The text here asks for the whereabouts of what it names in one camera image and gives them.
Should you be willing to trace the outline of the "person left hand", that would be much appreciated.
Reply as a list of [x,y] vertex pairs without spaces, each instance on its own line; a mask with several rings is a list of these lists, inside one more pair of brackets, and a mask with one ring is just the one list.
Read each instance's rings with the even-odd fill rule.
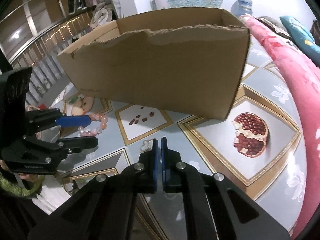
[[[9,168],[7,167],[6,163],[4,162],[4,160],[0,160],[0,165],[1,165],[1,168],[5,171],[9,171]],[[26,181],[29,181],[29,182],[35,182],[38,180],[38,175],[36,174],[22,174],[22,173],[19,173],[18,174],[19,178],[22,179],[22,180],[26,180]]]

